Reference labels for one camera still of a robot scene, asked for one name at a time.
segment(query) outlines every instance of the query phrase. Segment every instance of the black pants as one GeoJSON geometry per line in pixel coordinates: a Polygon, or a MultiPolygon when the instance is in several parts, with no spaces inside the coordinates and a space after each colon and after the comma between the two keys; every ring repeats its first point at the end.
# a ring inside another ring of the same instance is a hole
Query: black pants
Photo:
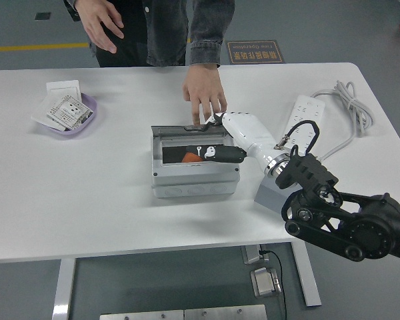
{"type": "MultiPolygon", "coordinates": [[[[125,38],[123,39],[118,38],[106,27],[104,27],[104,32],[117,47],[117,52],[111,53],[96,47],[96,58],[100,67],[151,67],[147,63],[146,38],[142,42],[129,40],[128,38],[131,37],[126,33],[130,32],[130,30],[126,27],[123,30],[125,33],[125,38]]],[[[185,65],[185,55],[180,58],[178,64],[185,65]]]]}

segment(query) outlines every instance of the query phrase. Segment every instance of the metal bracket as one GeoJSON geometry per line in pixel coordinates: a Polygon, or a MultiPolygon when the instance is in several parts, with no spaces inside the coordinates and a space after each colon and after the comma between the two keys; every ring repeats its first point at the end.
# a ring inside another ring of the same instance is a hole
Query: metal bracket
{"type": "Polygon", "coordinates": [[[251,272],[256,298],[274,297],[281,293],[277,272],[274,268],[260,268],[251,272]]]}
{"type": "Polygon", "coordinates": [[[74,271],[74,258],[61,260],[52,320],[68,320],[71,293],[73,291],[74,271]]]}
{"type": "Polygon", "coordinates": [[[245,265],[252,265],[254,263],[269,262],[268,253],[260,255],[260,250],[266,250],[265,245],[245,245],[241,248],[243,261],[245,265]]]}

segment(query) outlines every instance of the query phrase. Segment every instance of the white cable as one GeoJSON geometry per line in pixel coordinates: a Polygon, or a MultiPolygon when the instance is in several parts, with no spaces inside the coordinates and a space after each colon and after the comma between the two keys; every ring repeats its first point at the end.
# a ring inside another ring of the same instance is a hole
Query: white cable
{"type": "Polygon", "coordinates": [[[352,82],[348,82],[347,85],[344,85],[342,82],[337,81],[334,90],[318,91],[312,95],[312,98],[316,98],[319,95],[338,95],[341,98],[344,107],[350,113],[351,119],[353,120],[353,132],[350,138],[330,150],[319,159],[320,161],[323,161],[352,142],[356,136],[357,130],[360,130],[362,134],[368,130],[368,128],[370,128],[370,126],[373,124],[373,115],[372,111],[366,105],[357,100],[354,84],[352,82]],[[349,92],[350,86],[353,89],[353,93],[349,92]]]}

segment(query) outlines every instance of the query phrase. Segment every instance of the power strip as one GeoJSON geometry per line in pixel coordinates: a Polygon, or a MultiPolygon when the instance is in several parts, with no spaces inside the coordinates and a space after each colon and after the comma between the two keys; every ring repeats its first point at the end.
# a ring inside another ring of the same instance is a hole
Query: power strip
{"type": "MultiPolygon", "coordinates": [[[[290,129],[298,122],[303,120],[312,120],[320,126],[321,118],[325,110],[325,103],[322,100],[308,97],[306,95],[298,96],[295,105],[293,106],[292,114],[287,122],[284,134],[289,132],[290,129]]],[[[294,145],[298,145],[298,153],[305,154],[312,138],[314,137],[314,130],[312,126],[306,124],[302,125],[291,134],[290,140],[285,144],[285,150],[290,152],[294,145]]]]}

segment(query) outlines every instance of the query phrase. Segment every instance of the black cable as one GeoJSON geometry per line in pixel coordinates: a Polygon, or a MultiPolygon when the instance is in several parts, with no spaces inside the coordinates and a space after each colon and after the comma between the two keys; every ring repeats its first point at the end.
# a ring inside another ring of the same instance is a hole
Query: black cable
{"type": "Polygon", "coordinates": [[[300,126],[309,123],[314,130],[314,137],[312,138],[311,142],[308,145],[308,148],[305,150],[305,154],[307,154],[308,152],[310,152],[311,148],[314,146],[314,144],[316,143],[317,139],[319,138],[320,135],[320,129],[319,126],[316,124],[316,122],[312,121],[312,120],[303,120],[298,122],[297,124],[295,124],[290,130],[289,132],[286,134],[287,136],[291,136],[291,134],[298,129],[300,126]]]}
{"type": "Polygon", "coordinates": [[[292,158],[294,154],[298,155],[298,150],[299,150],[298,145],[294,145],[294,146],[292,147],[292,149],[291,149],[290,158],[292,158]]]}
{"type": "Polygon", "coordinates": [[[281,261],[279,256],[276,254],[276,252],[271,251],[271,250],[259,250],[259,254],[260,255],[266,255],[267,253],[272,253],[275,255],[275,257],[277,258],[277,260],[279,261],[279,265],[280,265],[280,283],[281,283],[281,292],[283,293],[283,302],[285,305],[285,320],[287,320],[287,306],[286,306],[286,294],[285,294],[285,290],[283,288],[283,267],[281,266],[281,261]]]}

